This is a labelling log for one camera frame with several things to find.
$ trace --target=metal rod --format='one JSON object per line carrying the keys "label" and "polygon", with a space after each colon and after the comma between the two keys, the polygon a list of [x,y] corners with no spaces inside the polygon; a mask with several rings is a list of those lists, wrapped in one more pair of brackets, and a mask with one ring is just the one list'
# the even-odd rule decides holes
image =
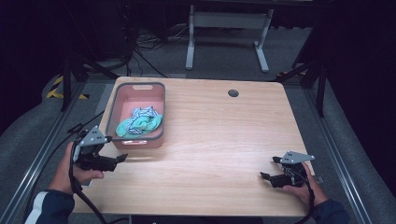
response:
{"label": "metal rod", "polygon": [[23,211],[21,207],[23,206],[23,202],[29,196],[29,193],[34,185],[34,183],[39,178],[38,174],[40,170],[44,168],[45,161],[50,155],[52,148],[54,146],[54,141],[59,134],[59,131],[63,127],[65,120],[67,118],[68,113],[73,108],[74,103],[77,101],[79,95],[82,93],[84,89],[85,83],[77,83],[76,89],[74,92],[73,100],[70,103],[70,106],[64,112],[61,112],[58,118],[55,120],[49,135],[47,136],[46,140],[44,141],[43,145],[39,149],[35,159],[32,162],[32,165],[26,171],[22,182],[20,183],[19,187],[17,188],[14,196],[12,197],[11,201],[8,203],[6,210],[4,211],[3,215],[0,218],[0,223],[14,223],[14,219],[16,215]]}
{"label": "metal rod", "polygon": [[332,160],[332,164],[334,165],[335,171],[338,174],[338,177],[341,180],[341,184],[343,185],[344,191],[346,192],[346,196],[349,199],[349,202],[352,206],[352,209],[358,219],[359,223],[373,223],[370,219],[366,208],[361,200],[361,196],[356,189],[356,185],[354,180],[352,179],[342,157],[339,152],[337,145],[335,144],[332,135],[329,131],[327,123],[324,118],[321,118],[316,109],[316,101],[315,96],[311,90],[303,90],[304,95],[308,101],[309,107],[311,108],[313,114],[315,114],[315,118],[318,122],[320,129],[326,139],[326,142],[329,146],[329,155]]}

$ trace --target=metal stand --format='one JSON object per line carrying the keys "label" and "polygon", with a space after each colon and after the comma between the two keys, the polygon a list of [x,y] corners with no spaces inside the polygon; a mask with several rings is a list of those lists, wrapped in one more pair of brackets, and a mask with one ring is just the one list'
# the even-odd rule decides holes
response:
{"label": "metal stand", "polygon": [[245,14],[245,13],[216,13],[216,12],[195,12],[194,6],[190,6],[189,31],[190,40],[187,49],[186,69],[191,70],[194,58],[194,28],[195,27],[222,27],[222,28],[242,28],[242,29],[262,29],[262,36],[259,41],[254,42],[260,67],[264,73],[269,71],[267,61],[262,51],[265,37],[271,23],[274,10],[269,9],[267,14]]}
{"label": "metal stand", "polygon": [[78,82],[86,82],[88,79],[88,74],[83,67],[84,63],[112,79],[117,79],[119,77],[118,75],[101,66],[99,63],[91,62],[90,60],[79,54],[76,54],[75,52],[69,52],[64,60],[64,103],[61,111],[65,111],[72,100],[71,75],[73,74]]}
{"label": "metal stand", "polygon": [[306,71],[303,79],[300,81],[300,85],[303,89],[311,89],[316,80],[318,79],[318,92],[317,92],[317,111],[323,118],[323,100],[324,91],[326,86],[327,76],[327,65],[325,60],[319,60],[311,63],[305,63],[300,65],[288,73],[280,73],[280,76],[271,82],[283,82],[291,77],[301,74]]}

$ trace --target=cloth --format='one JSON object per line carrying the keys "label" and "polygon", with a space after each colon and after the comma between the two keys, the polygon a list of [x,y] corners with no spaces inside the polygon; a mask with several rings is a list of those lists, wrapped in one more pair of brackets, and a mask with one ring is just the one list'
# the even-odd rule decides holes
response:
{"label": "cloth", "polygon": [[74,206],[73,195],[58,190],[41,191],[35,196],[33,209],[25,224],[66,224]]}
{"label": "cloth", "polygon": [[332,199],[315,206],[312,218],[318,224],[344,224],[350,221],[349,214],[344,206]]}
{"label": "cloth", "polygon": [[163,115],[152,107],[144,109],[137,107],[132,110],[132,116],[122,121],[116,129],[118,137],[138,138],[144,134],[151,133],[160,126]]}

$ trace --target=cable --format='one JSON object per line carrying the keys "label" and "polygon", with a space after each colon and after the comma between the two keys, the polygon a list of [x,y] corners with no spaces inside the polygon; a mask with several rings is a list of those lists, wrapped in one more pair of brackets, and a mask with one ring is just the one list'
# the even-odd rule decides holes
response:
{"label": "cable", "polygon": [[142,53],[139,52],[138,50],[134,49],[134,52],[136,52],[143,60],[146,61],[146,63],[148,63],[148,65],[150,65],[155,71],[157,71],[160,75],[162,75],[163,77],[169,77],[167,75],[165,75],[164,73],[160,72],[157,68],[155,68],[151,63],[149,63],[149,61],[146,60],[145,57],[143,57]]}
{"label": "cable", "polygon": [[116,219],[110,223],[107,223],[105,218],[103,217],[102,213],[91,202],[91,200],[82,192],[82,186],[79,184],[78,180],[76,180],[76,178],[74,177],[74,175],[73,175],[73,166],[74,166],[73,157],[74,157],[74,154],[76,151],[76,146],[79,144],[79,140],[81,138],[83,138],[86,134],[87,134],[87,131],[83,131],[83,132],[79,133],[73,143],[72,153],[70,155],[70,165],[69,165],[69,179],[70,179],[70,183],[72,186],[72,190],[74,193],[76,193],[78,195],[78,197],[82,201],[84,201],[84,203],[86,203],[91,208],[91,210],[96,214],[96,216],[99,218],[99,220],[102,224],[113,224],[113,223],[117,223],[119,221],[129,220],[128,218],[123,217],[123,218]]}
{"label": "cable", "polygon": [[38,183],[38,179],[39,179],[40,176],[42,175],[42,173],[43,173],[45,167],[47,166],[47,164],[48,164],[48,162],[50,161],[50,159],[52,158],[52,156],[55,154],[55,152],[58,150],[58,148],[59,148],[64,142],[67,141],[67,139],[69,139],[73,134],[79,133],[79,132],[82,130],[82,128],[84,128],[84,126],[86,126],[87,124],[91,123],[94,119],[98,118],[98,117],[99,117],[100,115],[102,115],[103,113],[105,113],[105,111],[102,111],[101,113],[99,113],[98,115],[96,115],[95,117],[93,117],[93,119],[90,119],[88,122],[86,122],[85,124],[81,124],[81,123],[80,123],[80,124],[74,126],[73,128],[71,128],[70,130],[68,130],[67,132],[70,133],[70,134],[69,134],[60,144],[58,144],[58,146],[56,146],[56,147],[51,151],[51,153],[49,154],[49,156],[47,157],[47,159],[44,161],[43,168],[39,171],[38,176],[37,176],[37,179],[35,180],[35,183],[33,184],[32,189],[31,189],[31,191],[30,191],[29,199],[28,199],[28,202],[27,202],[27,204],[26,204],[26,207],[25,207],[25,210],[24,210],[24,213],[23,213],[23,222],[25,222],[26,219],[27,219],[27,217],[28,217],[28,211],[29,211],[30,205],[31,205],[31,203],[32,203],[33,194],[34,194],[34,192],[35,192],[35,187],[36,187],[36,185],[37,185],[37,183]]}
{"label": "cable", "polygon": [[290,174],[293,173],[295,175],[298,175],[300,178],[303,179],[303,181],[305,182],[306,186],[308,187],[308,191],[309,191],[309,211],[308,214],[306,214],[305,217],[303,217],[300,221],[296,222],[296,224],[303,224],[305,223],[309,218],[311,218],[312,214],[314,213],[314,200],[315,200],[315,193],[311,188],[311,185],[309,184],[309,180],[306,177],[303,177],[302,175],[300,175],[299,173],[291,170],[290,168],[286,168],[286,173]]}

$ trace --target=grommet hole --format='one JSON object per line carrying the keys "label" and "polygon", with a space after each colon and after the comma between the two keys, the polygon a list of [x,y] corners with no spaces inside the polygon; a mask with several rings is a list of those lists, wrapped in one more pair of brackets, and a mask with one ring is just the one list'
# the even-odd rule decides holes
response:
{"label": "grommet hole", "polygon": [[229,90],[228,95],[230,95],[231,97],[237,97],[239,95],[239,92],[236,90]]}

